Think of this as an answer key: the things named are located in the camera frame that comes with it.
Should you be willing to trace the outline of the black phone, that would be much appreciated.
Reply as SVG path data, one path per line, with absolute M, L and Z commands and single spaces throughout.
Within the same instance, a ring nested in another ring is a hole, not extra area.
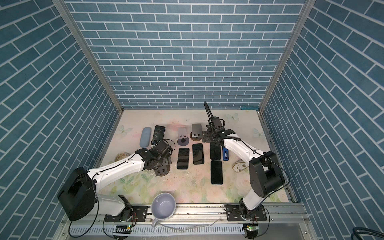
M 164 139 L 166 127 L 156 125 L 154 129 L 153 139 L 151 141 L 152 146 L 155 146 Z
M 202 165 L 204 160 L 204 148 L 203 144 L 193 144 L 193 163 L 194 165 Z
M 223 165 L 221 161 L 211 161 L 211 184 L 223 184 Z
M 221 160 L 221 146 L 216 143 L 210 143 L 210 159 L 211 160 Z
M 178 170 L 187 170 L 188 169 L 189 157 L 190 157 L 190 149 L 189 148 L 179 148 L 178 160 L 177 160 L 177 169 Z

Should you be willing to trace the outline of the wooden base phone stand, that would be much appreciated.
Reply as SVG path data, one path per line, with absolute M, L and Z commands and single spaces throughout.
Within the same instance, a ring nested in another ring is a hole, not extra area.
M 202 140 L 202 125 L 201 124 L 192 124 L 192 131 L 190 134 L 191 140 L 198 142 Z

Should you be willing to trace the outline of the grey round phone stand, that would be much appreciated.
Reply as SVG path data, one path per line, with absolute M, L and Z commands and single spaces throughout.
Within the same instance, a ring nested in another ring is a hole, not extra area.
M 190 139 L 188 137 L 187 128 L 185 127 L 178 128 L 178 139 L 177 139 L 178 145 L 187 146 L 189 142 L 190 142 Z

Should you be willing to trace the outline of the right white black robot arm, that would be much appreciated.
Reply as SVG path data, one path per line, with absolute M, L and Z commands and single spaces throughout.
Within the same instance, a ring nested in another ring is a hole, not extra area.
M 244 210 L 252 211 L 286 184 L 283 169 L 272 151 L 262 152 L 243 141 L 233 130 L 225 129 L 225 121 L 209 117 L 203 141 L 219 144 L 241 158 L 249 168 L 251 190 L 240 201 Z

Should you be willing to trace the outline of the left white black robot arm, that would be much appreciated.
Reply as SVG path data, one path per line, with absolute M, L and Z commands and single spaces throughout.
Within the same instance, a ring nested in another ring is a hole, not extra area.
M 129 221 L 133 208 L 123 195 L 111 197 L 101 194 L 109 184 L 130 174 L 153 170 L 163 177 L 170 171 L 171 145 L 160 140 L 151 149 L 142 148 L 134 154 L 112 164 L 86 170 L 79 167 L 72 171 L 58 192 L 58 200 L 68 219 L 80 220 L 88 214 L 112 216 L 120 222 Z

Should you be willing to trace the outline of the blue fabric cylinder speaker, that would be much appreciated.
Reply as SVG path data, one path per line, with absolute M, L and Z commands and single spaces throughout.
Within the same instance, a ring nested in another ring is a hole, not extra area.
M 143 128 L 141 138 L 140 138 L 140 147 L 146 148 L 150 145 L 151 142 L 151 127 L 145 127 Z

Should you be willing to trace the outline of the blue black stapler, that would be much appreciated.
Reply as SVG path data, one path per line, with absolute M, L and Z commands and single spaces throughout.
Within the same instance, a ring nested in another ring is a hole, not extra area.
M 225 147 L 222 147 L 223 152 L 223 161 L 227 162 L 229 161 L 229 150 Z

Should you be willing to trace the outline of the right seashell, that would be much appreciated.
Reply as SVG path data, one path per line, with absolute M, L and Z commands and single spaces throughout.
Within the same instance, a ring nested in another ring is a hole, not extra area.
M 233 170 L 236 173 L 240 173 L 240 172 L 244 171 L 245 169 L 247 169 L 248 167 L 249 167 L 249 165 L 246 162 L 244 162 L 244 161 L 237 161 L 233 165 Z

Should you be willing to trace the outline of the left circuit board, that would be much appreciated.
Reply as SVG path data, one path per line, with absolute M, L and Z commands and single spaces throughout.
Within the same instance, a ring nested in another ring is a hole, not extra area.
M 129 235 L 132 233 L 132 227 L 129 225 L 123 225 L 123 226 L 116 226 L 113 235 L 119 236 L 119 235 Z

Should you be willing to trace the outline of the circuit board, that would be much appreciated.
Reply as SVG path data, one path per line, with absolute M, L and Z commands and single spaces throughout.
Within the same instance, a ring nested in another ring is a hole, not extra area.
M 123 226 L 116 226 L 113 235 L 119 236 L 119 235 L 129 235 L 132 233 L 132 227 L 129 225 L 123 225 Z
M 243 224 L 244 230 L 247 232 L 258 232 L 259 226 L 257 224 Z

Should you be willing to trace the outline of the right circuit board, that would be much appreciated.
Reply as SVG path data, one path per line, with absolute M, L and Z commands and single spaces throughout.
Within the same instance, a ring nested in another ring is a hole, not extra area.
M 243 224 L 244 230 L 247 232 L 258 232 L 259 226 L 257 224 Z

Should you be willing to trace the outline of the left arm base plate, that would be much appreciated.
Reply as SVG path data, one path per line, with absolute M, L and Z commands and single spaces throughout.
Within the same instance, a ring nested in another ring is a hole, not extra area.
M 148 206 L 132 206 L 130 209 L 124 209 L 119 215 L 105 215 L 104 221 L 107 223 L 142 223 L 145 222 L 148 214 Z

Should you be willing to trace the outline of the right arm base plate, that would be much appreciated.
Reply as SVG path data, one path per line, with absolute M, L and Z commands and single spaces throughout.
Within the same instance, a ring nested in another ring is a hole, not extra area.
M 263 205 L 260 205 L 253 210 L 248 210 L 243 204 L 226 204 L 223 209 L 226 212 L 227 221 L 229 222 L 267 221 L 267 213 Z

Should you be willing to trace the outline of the aluminium front rail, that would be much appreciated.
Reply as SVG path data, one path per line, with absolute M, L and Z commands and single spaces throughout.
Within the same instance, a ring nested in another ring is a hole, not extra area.
M 310 218 L 303 206 L 298 203 L 264 203 L 267 213 L 267 221 L 227 221 L 226 212 L 223 207 L 226 204 L 178 204 L 172 217 L 160 221 L 158 225 L 212 225 L 212 224 L 257 224 L 259 231 L 247 232 L 243 235 L 179 235 L 179 236 L 157 236 L 157 237 L 127 237 L 127 236 L 73 236 L 70 227 L 85 226 L 91 229 L 101 225 L 151 225 L 154 217 L 150 205 L 145 222 L 142 223 L 107 223 L 105 215 L 89 215 L 81 220 L 71 223 L 65 219 L 61 223 L 55 240 L 177 240 L 177 239 L 219 239 L 219 240 L 315 240 L 315 230 Z

